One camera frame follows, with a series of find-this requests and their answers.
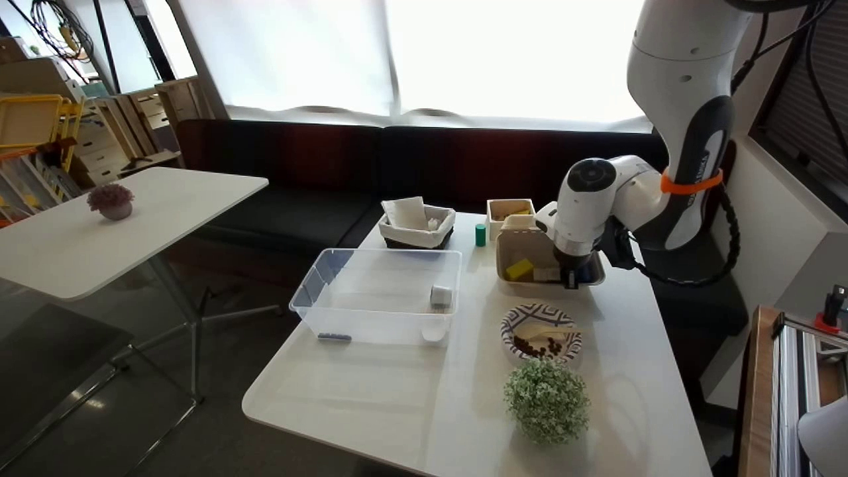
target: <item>sofa backrest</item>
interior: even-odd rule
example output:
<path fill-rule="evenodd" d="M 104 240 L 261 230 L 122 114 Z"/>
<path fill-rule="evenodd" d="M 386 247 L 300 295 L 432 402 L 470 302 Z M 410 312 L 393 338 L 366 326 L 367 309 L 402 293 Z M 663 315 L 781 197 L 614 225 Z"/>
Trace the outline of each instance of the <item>sofa backrest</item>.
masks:
<path fill-rule="evenodd" d="M 268 177 L 272 186 L 375 193 L 381 129 L 189 120 L 176 128 L 186 167 Z"/>
<path fill-rule="evenodd" d="M 422 195 L 432 204 L 484 212 L 486 199 L 556 200 L 575 162 L 636 154 L 662 171 L 666 147 L 656 135 L 391 126 L 380 148 L 381 196 Z"/>

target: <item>clear plastic bin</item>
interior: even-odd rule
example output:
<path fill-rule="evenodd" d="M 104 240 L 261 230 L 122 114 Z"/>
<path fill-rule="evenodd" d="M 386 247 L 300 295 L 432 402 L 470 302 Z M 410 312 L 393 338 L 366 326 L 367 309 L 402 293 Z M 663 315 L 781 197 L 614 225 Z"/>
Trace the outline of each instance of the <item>clear plastic bin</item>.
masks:
<path fill-rule="evenodd" d="M 326 249 L 289 308 L 320 339 L 444 344 L 459 305 L 461 263 L 453 250 Z M 431 299 L 434 286 L 441 299 Z"/>

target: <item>white table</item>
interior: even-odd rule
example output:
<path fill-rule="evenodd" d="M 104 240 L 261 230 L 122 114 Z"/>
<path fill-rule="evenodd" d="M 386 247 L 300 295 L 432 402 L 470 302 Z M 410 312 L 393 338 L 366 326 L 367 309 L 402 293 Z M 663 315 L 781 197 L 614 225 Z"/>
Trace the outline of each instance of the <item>white table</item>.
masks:
<path fill-rule="evenodd" d="M 474 246 L 482 222 L 457 214 L 449 242 L 463 269 L 447 348 L 328 343 L 301 323 L 245 394 L 244 413 L 439 477 L 711 476 L 648 279 L 604 257 L 601 285 L 514 288 L 495 274 L 494 244 Z M 384 247 L 376 229 L 361 245 Z M 589 430 L 568 446 L 533 445 L 503 403 L 513 367 L 500 319 L 529 301 L 557 306 L 589 331 L 577 367 L 592 401 Z"/>
<path fill-rule="evenodd" d="M 122 221 L 112 222 L 90 211 L 83 195 L 0 228 L 0 278 L 72 301 L 148 261 L 187 321 L 139 348 L 190 328 L 192 394 L 199 401 L 204 318 L 157 254 L 268 185 L 268 179 L 151 167 L 118 183 L 135 195 L 132 214 Z"/>

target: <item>patterned plate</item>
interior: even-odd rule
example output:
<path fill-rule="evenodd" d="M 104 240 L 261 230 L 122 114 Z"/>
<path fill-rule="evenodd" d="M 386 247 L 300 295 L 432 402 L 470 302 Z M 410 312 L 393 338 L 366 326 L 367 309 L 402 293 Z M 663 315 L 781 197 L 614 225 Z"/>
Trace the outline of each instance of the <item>patterned plate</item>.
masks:
<path fill-rule="evenodd" d="M 574 321 L 563 311 L 544 303 L 527 303 L 509 310 L 504 319 L 500 321 L 500 339 L 507 355 L 516 364 L 530 356 L 516 348 L 512 341 L 515 329 L 523 323 L 538 322 L 556 328 L 574 328 Z M 583 335 L 580 333 L 570 334 L 566 342 L 562 344 L 562 353 L 554 360 L 560 364 L 567 364 L 574 359 L 583 347 Z"/>

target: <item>orange strap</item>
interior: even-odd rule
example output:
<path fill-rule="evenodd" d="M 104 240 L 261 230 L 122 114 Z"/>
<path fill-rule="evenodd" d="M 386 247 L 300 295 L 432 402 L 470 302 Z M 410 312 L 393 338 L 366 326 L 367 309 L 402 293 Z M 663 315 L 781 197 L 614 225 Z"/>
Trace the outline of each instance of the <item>orange strap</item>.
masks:
<path fill-rule="evenodd" d="M 666 175 L 666 169 L 662 172 L 662 178 L 660 179 L 660 190 L 664 194 L 675 194 L 675 195 L 692 195 L 697 194 L 702 190 L 707 190 L 708 188 L 714 188 L 718 184 L 722 183 L 722 179 L 724 178 L 724 171 L 721 169 L 718 170 L 718 173 L 706 179 L 705 181 L 698 182 L 696 184 L 676 184 L 672 182 L 670 178 Z"/>

